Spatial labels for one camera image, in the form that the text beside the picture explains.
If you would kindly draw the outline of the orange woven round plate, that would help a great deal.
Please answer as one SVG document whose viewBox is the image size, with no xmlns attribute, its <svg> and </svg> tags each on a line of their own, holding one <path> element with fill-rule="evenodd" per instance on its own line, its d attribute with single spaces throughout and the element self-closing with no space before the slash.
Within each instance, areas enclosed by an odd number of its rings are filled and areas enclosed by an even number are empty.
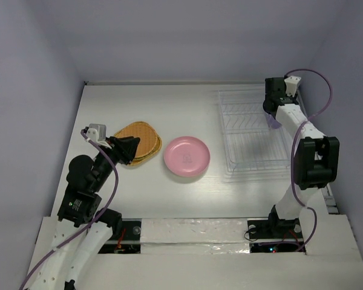
<svg viewBox="0 0 363 290">
<path fill-rule="evenodd" d="M 140 138 L 135 158 L 143 158 L 144 156 L 149 155 L 158 143 L 157 133 L 155 129 L 148 123 L 143 121 L 137 121 L 127 125 L 123 129 L 115 133 L 114 136 L 116 138 Z"/>
</svg>

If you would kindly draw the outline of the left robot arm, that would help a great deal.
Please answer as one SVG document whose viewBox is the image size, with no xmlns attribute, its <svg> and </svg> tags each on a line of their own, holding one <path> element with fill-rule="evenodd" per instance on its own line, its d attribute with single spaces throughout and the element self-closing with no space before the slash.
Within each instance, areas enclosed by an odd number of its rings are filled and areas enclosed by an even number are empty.
<svg viewBox="0 0 363 290">
<path fill-rule="evenodd" d="M 34 282 L 21 289 L 77 289 L 104 243 L 121 234 L 122 215 L 99 208 L 98 192 L 110 174 L 118 174 L 117 164 L 131 163 L 140 139 L 91 136 L 86 129 L 81 134 L 99 153 L 71 160 L 50 250 L 28 273 Z"/>
</svg>

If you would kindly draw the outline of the pink round plate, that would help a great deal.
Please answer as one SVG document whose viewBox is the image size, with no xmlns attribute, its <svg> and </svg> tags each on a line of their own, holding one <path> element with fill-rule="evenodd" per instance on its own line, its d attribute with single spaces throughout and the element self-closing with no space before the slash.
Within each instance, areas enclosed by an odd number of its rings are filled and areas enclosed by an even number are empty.
<svg viewBox="0 0 363 290">
<path fill-rule="evenodd" d="M 211 154 L 202 140 L 183 136 L 173 139 L 166 146 L 163 159 L 170 171 L 204 170 L 209 167 Z"/>
</svg>

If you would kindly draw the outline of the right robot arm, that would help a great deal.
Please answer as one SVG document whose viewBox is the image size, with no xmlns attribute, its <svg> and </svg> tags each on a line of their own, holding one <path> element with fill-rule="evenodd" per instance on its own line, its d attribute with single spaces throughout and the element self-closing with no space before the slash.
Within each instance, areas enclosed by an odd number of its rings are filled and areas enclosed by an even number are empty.
<svg viewBox="0 0 363 290">
<path fill-rule="evenodd" d="M 328 137 L 306 117 L 296 99 L 300 77 L 265 79 L 263 109 L 293 138 L 290 185 L 269 213 L 264 232 L 280 238 L 299 224 L 309 199 L 337 177 L 340 143 Z"/>
</svg>

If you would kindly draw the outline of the green-rimmed woven plate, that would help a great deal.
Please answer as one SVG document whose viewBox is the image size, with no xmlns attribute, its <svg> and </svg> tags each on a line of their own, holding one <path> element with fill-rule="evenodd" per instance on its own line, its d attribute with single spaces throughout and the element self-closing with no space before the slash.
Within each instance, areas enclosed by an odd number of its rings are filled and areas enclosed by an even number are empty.
<svg viewBox="0 0 363 290">
<path fill-rule="evenodd" d="M 149 154 L 145 155 L 144 157 L 134 158 L 133 162 L 134 163 L 140 163 L 140 162 L 142 162 L 144 160 L 150 159 L 155 154 L 157 154 L 160 151 L 161 148 L 162 148 L 162 139 L 160 137 L 157 137 L 157 142 L 156 142 L 156 145 L 153 148 L 153 150 Z"/>
</svg>

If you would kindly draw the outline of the square woven bamboo plate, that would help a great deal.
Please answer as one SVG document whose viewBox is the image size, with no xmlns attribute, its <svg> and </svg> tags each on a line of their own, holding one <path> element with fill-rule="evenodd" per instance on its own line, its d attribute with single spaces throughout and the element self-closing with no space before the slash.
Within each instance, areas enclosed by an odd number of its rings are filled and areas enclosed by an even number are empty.
<svg viewBox="0 0 363 290">
<path fill-rule="evenodd" d="M 147 161 L 149 161 L 151 158 L 153 158 L 156 154 L 158 154 L 158 152 L 160 151 L 160 149 L 162 148 L 162 139 L 160 137 L 157 137 L 157 141 L 155 144 L 155 147 L 153 148 L 152 151 L 150 151 L 148 154 L 146 154 L 143 157 L 135 157 L 129 164 L 128 166 L 132 167 L 132 166 L 138 166 L 141 165 Z"/>
</svg>

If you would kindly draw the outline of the purple round plate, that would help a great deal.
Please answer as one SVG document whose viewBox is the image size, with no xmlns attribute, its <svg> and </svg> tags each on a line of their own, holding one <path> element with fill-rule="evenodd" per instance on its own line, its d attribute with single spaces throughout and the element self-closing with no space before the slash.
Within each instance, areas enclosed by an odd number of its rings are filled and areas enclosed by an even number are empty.
<svg viewBox="0 0 363 290">
<path fill-rule="evenodd" d="M 279 129 L 282 126 L 281 123 L 276 121 L 274 117 L 270 114 L 265 113 L 265 118 L 267 125 L 270 129 Z"/>
</svg>

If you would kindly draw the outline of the foil-wrapped front bar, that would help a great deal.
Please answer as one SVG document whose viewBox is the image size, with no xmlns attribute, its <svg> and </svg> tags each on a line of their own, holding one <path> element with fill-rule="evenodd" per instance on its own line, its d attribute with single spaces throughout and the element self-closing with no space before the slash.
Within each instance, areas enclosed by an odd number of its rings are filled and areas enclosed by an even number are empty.
<svg viewBox="0 0 363 290">
<path fill-rule="evenodd" d="M 142 254 L 248 254 L 244 238 L 247 220 L 143 219 L 140 233 Z"/>
</svg>

